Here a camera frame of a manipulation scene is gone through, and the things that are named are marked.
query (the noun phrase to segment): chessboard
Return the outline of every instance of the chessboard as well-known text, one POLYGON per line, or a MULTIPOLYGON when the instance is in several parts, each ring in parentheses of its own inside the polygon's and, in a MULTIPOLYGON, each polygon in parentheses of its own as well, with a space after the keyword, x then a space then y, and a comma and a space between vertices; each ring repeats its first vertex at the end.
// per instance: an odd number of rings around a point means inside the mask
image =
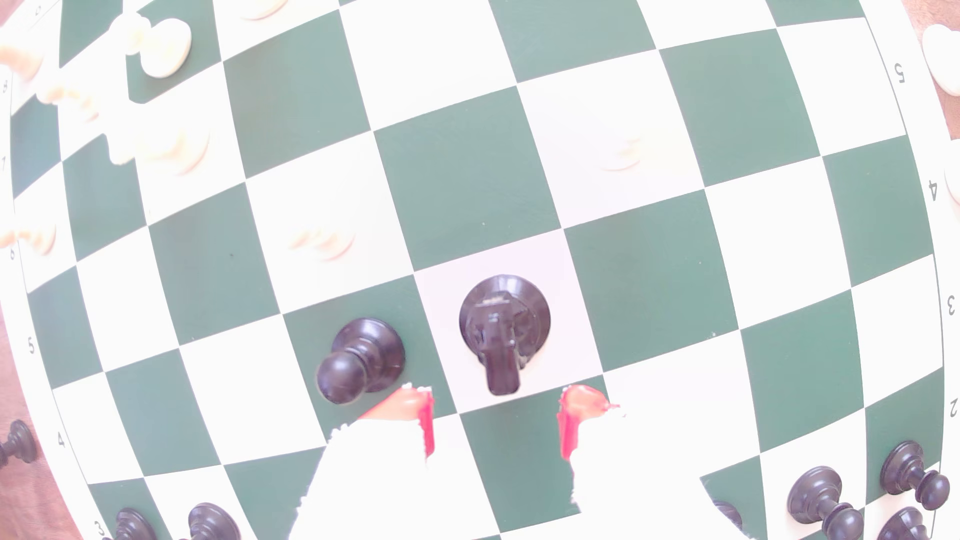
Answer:
MULTIPOLYGON (((879 485, 899 442, 960 467, 960 194, 899 0, 238 4, 26 0, 4 28, 43 62, 0 73, 0 205, 56 236, 4 253, 0 303, 84 539, 124 507, 186 537, 206 502, 283 540, 331 431, 407 381, 433 389, 450 540, 589 534, 559 450, 574 382, 665 415, 651 466, 700 476, 760 540, 823 537, 786 511, 811 467, 866 539, 919 506, 879 485), (189 25, 173 75, 111 38, 121 12, 189 25), (104 108, 204 123, 202 159, 113 164, 103 114, 37 99, 58 70, 104 108), (304 223, 352 243, 291 249, 304 223), (551 329, 493 395, 458 317, 501 274, 551 329), (406 365, 334 405, 317 369, 359 317, 406 365)), ((934 537, 960 535, 957 499, 923 510, 934 537)))

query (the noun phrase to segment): brown surface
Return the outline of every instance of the brown surface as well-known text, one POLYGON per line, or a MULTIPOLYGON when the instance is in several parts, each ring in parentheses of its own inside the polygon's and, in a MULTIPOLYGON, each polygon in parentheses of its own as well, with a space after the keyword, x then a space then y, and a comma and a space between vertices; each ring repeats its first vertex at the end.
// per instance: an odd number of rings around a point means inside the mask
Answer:
MULTIPOLYGON (((924 30, 931 24, 942 24, 951 30, 960 30, 960 2, 956 0, 903 0, 903 5, 910 13, 913 28, 917 31, 917 40, 921 39, 924 30)), ((939 86, 937 94, 947 118, 950 138, 960 138, 960 97, 947 95, 939 86)))
MULTIPOLYGON (((0 311, 0 436, 5 441, 17 419, 33 429, 0 311)), ((0 469, 0 540, 80 540, 43 450, 39 453, 33 463, 13 458, 0 469)))

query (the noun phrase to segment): red object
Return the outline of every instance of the red object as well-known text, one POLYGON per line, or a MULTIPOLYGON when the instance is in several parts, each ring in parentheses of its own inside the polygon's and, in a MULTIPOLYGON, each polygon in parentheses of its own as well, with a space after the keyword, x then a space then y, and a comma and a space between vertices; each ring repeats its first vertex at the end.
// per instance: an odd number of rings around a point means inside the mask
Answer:
POLYGON ((572 384, 564 389, 560 398, 557 424, 560 426, 560 455, 569 461, 577 448, 580 423, 590 418, 603 416, 605 412, 620 405, 611 405, 603 392, 585 384, 572 384))
POLYGON ((375 420, 420 420, 423 428, 423 447, 427 456, 433 454, 433 392, 417 388, 398 388, 393 394, 360 418, 375 420))

